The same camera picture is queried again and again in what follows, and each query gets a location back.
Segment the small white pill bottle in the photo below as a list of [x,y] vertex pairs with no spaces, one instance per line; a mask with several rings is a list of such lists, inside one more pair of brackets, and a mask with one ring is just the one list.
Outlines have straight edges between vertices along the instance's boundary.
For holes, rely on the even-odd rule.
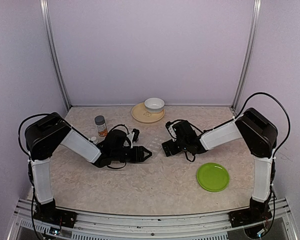
[[97,144],[97,143],[98,143],[98,139],[97,139],[96,136],[91,137],[90,140],[91,140],[94,144]]

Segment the orange pill bottle grey cap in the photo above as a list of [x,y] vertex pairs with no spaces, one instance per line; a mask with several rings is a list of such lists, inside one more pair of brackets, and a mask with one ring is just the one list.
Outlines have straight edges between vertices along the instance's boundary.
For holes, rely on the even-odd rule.
[[94,118],[94,122],[97,128],[98,135],[105,137],[108,134],[106,121],[103,115],[98,115]]

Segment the clear plastic pill organizer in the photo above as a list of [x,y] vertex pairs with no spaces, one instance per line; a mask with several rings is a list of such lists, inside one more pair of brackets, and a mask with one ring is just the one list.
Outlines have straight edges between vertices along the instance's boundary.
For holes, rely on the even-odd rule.
[[162,143],[165,141],[165,137],[161,135],[154,135],[150,137],[149,142],[146,144],[146,148],[152,152],[152,158],[155,158],[159,153],[164,152]]

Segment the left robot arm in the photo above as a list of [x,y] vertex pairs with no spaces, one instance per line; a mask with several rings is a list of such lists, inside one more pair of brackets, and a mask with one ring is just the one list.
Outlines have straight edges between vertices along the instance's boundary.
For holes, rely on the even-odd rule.
[[50,176],[50,159],[59,146],[63,146],[97,168],[112,168],[112,162],[124,165],[145,162],[153,153],[141,145],[135,145],[139,139],[139,130],[120,130],[114,126],[100,143],[73,127],[58,113],[40,113],[40,119],[29,125],[24,131],[28,155],[30,179],[34,189],[34,198],[41,205],[40,214],[53,223],[60,218],[55,207]]

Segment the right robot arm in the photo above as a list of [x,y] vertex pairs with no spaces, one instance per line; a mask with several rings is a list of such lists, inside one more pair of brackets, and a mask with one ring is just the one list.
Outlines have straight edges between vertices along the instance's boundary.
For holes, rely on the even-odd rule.
[[272,191],[275,175],[275,151],[277,149],[277,127],[254,108],[248,108],[240,116],[204,130],[200,134],[187,120],[169,121],[165,125],[171,139],[162,143],[167,157],[184,153],[186,156],[204,154],[219,146],[241,141],[245,143],[254,160],[254,186],[252,201],[246,210],[246,218],[256,222],[265,212],[266,202]]

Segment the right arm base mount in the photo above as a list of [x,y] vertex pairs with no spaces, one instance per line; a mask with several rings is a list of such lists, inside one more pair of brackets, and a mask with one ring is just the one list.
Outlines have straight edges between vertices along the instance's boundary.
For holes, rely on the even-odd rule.
[[262,222],[273,217],[268,201],[258,202],[252,198],[248,208],[231,211],[228,216],[232,228]]

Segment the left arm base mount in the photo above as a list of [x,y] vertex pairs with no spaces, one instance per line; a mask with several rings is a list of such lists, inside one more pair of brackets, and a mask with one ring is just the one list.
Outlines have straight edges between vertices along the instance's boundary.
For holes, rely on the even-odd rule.
[[38,202],[35,206],[33,218],[44,223],[73,229],[77,219],[77,213],[56,208],[56,201],[53,198],[49,203],[41,204]]

